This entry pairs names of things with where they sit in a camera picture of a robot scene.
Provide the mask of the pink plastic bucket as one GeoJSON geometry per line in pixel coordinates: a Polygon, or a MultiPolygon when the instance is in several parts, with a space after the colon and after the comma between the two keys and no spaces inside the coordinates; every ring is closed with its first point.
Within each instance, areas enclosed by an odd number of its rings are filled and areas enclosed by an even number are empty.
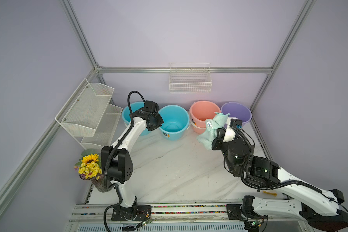
{"type": "Polygon", "coordinates": [[[221,109],[210,101],[197,101],[192,104],[189,109],[189,117],[192,129],[202,134],[206,130],[206,120],[213,119],[216,113],[220,113],[221,109]]]}

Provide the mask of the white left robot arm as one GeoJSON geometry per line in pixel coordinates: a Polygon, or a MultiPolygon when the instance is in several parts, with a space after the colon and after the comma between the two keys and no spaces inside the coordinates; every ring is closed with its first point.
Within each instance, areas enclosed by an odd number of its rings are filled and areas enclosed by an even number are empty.
{"type": "Polygon", "coordinates": [[[110,146],[101,149],[101,168],[103,190],[115,189],[119,203],[113,206],[116,215],[128,220],[136,217],[138,204],[136,196],[128,190],[127,181],[133,173],[133,162],[130,150],[144,130],[154,131],[162,126],[163,119],[159,114],[159,106],[152,101],[145,101],[144,106],[130,111],[130,123],[123,134],[110,146]]]}

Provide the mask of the mint green microfibre cloth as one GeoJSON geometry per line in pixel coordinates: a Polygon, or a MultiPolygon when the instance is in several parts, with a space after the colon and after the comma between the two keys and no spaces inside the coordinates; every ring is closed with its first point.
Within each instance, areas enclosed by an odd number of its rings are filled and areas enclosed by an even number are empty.
{"type": "Polygon", "coordinates": [[[212,150],[212,143],[217,137],[217,129],[223,128],[230,114],[216,112],[212,119],[206,119],[206,130],[199,136],[197,141],[200,142],[206,150],[212,150]]]}

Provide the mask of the teal bucket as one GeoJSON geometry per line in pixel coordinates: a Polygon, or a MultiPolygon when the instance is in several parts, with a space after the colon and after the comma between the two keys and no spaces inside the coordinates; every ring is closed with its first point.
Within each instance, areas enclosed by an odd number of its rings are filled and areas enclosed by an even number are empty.
{"type": "Polygon", "coordinates": [[[190,117],[188,112],[179,105],[167,105],[159,110],[163,119],[161,134],[170,141],[179,140],[188,129],[190,117]]]}

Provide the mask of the yellow object under right arm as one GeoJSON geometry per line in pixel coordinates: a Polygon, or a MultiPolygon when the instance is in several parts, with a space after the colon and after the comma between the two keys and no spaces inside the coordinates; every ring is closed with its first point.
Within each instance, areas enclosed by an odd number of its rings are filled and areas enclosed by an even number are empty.
{"type": "Polygon", "coordinates": [[[272,195],[272,196],[274,196],[274,197],[276,197],[276,196],[277,196],[277,193],[276,193],[276,192],[274,192],[274,191],[265,191],[265,190],[263,190],[263,193],[264,193],[264,194],[269,194],[269,195],[272,195]]]}

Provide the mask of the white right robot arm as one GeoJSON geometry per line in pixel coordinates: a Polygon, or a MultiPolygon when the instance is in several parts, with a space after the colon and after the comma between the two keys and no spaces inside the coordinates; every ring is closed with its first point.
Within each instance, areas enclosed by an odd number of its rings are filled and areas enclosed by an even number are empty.
{"type": "Polygon", "coordinates": [[[268,216],[295,218],[307,222],[314,229],[337,232],[348,227],[348,210],[343,206],[343,192],[323,190],[287,172],[277,163],[254,155],[255,144],[242,129],[242,121],[226,122],[207,120],[206,125],[215,131],[211,149],[222,152],[226,171],[257,192],[276,190],[288,199],[266,199],[246,195],[241,204],[226,206],[229,219],[247,222],[250,229],[266,223],[268,216]]]}

